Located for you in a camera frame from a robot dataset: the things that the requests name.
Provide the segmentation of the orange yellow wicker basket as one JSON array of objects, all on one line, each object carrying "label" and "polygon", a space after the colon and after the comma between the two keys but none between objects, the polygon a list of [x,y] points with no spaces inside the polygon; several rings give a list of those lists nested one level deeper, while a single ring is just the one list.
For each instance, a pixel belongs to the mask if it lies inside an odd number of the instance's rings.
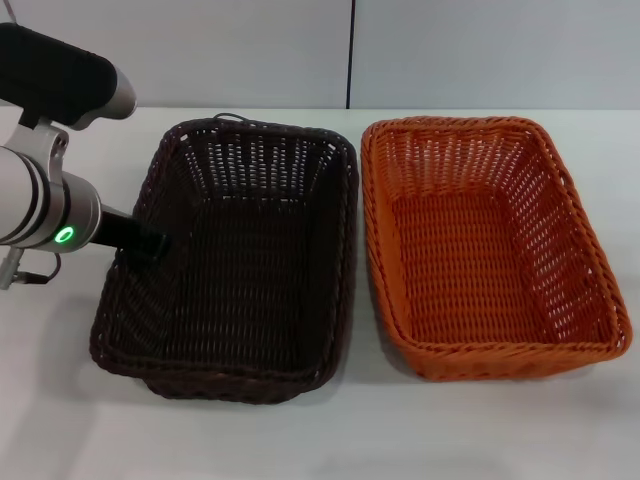
[{"label": "orange yellow wicker basket", "polygon": [[430,381],[541,378],[623,355],[631,321],[548,133],[520,117],[409,117],[361,143],[386,333]]}]

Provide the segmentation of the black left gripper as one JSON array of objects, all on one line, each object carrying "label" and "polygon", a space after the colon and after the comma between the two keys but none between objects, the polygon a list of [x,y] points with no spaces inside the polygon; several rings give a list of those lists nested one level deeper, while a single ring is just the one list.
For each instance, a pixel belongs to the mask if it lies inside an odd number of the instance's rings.
[{"label": "black left gripper", "polygon": [[171,238],[118,211],[103,210],[97,229],[97,244],[141,251],[145,261],[160,261],[171,246]]}]

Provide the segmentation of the dark brown wicker basket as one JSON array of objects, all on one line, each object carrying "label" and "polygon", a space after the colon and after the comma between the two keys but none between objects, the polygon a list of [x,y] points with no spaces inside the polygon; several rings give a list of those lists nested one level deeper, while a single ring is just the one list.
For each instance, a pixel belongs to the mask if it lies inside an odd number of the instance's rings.
[{"label": "dark brown wicker basket", "polygon": [[232,114],[172,127],[133,209],[170,249],[116,253],[93,361],[171,399],[277,404],[323,386],[351,322],[358,184],[331,130]]}]

